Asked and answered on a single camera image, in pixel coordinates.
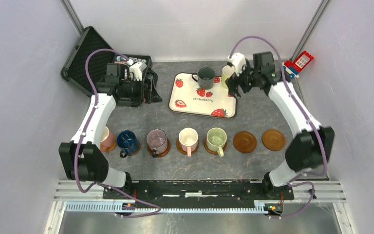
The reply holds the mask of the yellow-green mug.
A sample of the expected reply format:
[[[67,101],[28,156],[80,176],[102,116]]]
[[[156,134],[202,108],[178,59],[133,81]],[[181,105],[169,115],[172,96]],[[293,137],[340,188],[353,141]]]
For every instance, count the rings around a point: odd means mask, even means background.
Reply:
[[[235,73],[235,67],[226,65],[222,68],[221,84],[222,87],[228,89],[226,81]]]

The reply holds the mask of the pale pink white mug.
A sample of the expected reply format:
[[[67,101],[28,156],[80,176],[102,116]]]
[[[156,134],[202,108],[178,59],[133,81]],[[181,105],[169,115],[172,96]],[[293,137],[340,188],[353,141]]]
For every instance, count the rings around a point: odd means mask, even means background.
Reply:
[[[188,157],[191,157],[193,152],[198,149],[198,140],[198,133],[193,128],[184,128],[178,135],[178,142],[181,150],[185,152]]]

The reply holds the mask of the lilac mug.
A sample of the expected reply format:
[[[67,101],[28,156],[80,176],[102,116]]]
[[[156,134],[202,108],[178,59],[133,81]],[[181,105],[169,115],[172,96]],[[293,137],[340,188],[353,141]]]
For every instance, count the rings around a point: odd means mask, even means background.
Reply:
[[[146,136],[146,142],[153,158],[163,155],[169,146],[166,133],[161,129],[151,130]]]

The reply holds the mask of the brown grooved wooden coaster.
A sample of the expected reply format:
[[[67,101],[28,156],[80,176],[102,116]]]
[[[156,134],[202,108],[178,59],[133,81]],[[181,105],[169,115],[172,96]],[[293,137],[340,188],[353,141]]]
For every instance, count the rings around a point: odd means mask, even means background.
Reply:
[[[248,154],[256,149],[257,139],[248,131],[240,131],[235,134],[233,145],[237,151]]]
[[[204,148],[205,148],[205,150],[206,150],[208,153],[210,153],[210,154],[212,154],[212,155],[218,155],[218,152],[217,152],[217,151],[212,151],[212,150],[210,150],[210,149],[208,148],[208,146],[207,146],[207,138],[204,139]],[[226,142],[225,145],[222,147],[222,149],[225,151],[226,148],[227,148],[227,142]]]
[[[148,150],[149,154],[153,158],[166,156],[169,153],[170,149],[171,149],[171,142],[170,142],[170,140],[168,138],[167,138],[166,142],[167,142],[167,148],[162,153],[159,153],[159,154],[156,151],[152,150],[149,146],[147,146],[147,150]]]
[[[282,132],[268,129],[262,135],[262,143],[270,151],[280,151],[285,147],[286,139]]]
[[[187,151],[184,151],[183,148],[182,148],[182,146],[183,145],[180,143],[179,138],[177,138],[177,140],[176,140],[176,148],[177,148],[177,150],[181,154],[187,155]],[[194,153],[196,153],[198,151],[198,149],[199,149],[199,142],[197,141],[196,144],[195,144],[195,147],[191,151],[191,155],[193,155]]]

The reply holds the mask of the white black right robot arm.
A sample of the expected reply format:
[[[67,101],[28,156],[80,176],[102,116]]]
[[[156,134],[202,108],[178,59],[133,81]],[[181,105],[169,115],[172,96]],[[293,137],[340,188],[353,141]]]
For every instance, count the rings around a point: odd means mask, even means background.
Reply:
[[[310,174],[319,166],[326,169],[330,159],[335,138],[333,128],[322,126],[309,113],[291,83],[312,60],[309,53],[303,52],[296,62],[281,63],[277,72],[270,52],[254,54],[252,65],[241,53],[227,58],[227,65],[233,68],[233,74],[226,81],[229,95],[240,98],[239,88],[247,93],[259,87],[279,108],[293,135],[284,162],[262,180],[262,194],[268,199],[276,198],[282,187],[302,174]]]

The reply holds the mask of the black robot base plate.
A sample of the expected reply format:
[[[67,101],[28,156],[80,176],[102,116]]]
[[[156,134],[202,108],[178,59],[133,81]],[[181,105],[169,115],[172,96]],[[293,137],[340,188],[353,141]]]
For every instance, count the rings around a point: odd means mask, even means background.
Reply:
[[[164,208],[252,208],[254,201],[293,200],[292,188],[266,188],[259,180],[138,180],[125,192]]]

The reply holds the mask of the dark blue mug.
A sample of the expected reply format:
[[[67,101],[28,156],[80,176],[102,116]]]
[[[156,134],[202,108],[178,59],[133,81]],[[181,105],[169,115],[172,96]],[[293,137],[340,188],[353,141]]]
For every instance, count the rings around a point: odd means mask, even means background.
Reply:
[[[124,157],[124,153],[130,154],[132,150],[137,149],[138,139],[134,132],[125,130],[120,132],[116,137],[116,145],[120,148],[120,157]]]

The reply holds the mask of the dark walnut coaster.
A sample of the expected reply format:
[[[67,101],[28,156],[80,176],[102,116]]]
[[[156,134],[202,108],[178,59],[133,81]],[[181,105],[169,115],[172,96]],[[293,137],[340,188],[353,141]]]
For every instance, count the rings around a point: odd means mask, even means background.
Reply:
[[[124,153],[124,157],[136,155],[140,151],[140,149],[141,149],[141,143],[140,143],[140,141],[138,141],[137,142],[137,149],[136,150],[132,150],[130,152],[130,154]]]

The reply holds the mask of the white strawberry print tray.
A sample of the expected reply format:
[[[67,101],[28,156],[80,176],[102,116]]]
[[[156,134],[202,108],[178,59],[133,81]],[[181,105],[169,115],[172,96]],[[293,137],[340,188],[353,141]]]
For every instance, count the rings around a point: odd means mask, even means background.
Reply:
[[[219,76],[215,77],[213,87],[205,90],[191,73],[177,74],[168,106],[174,112],[207,117],[233,118],[237,114],[237,100],[228,94]]]

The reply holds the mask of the light green mug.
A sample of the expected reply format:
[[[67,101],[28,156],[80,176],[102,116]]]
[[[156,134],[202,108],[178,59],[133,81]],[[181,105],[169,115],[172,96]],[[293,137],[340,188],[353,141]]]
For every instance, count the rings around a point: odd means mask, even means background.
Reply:
[[[222,128],[212,128],[206,135],[206,146],[207,148],[218,154],[220,157],[224,157],[224,147],[227,142],[227,134]]]

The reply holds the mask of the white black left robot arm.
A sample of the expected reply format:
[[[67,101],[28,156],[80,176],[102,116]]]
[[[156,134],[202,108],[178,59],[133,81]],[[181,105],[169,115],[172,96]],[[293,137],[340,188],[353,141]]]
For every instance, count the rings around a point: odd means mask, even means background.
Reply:
[[[158,75],[147,67],[142,81],[129,81],[110,85],[110,93],[96,93],[91,97],[89,109],[81,126],[70,142],[59,146],[59,154],[64,171],[69,180],[77,184],[82,181],[104,183],[115,187],[121,198],[129,198],[133,194],[133,185],[127,182],[130,177],[124,171],[109,166],[101,152],[101,141],[106,123],[115,109],[117,102],[124,106],[137,107],[142,103],[162,102],[155,85]]]

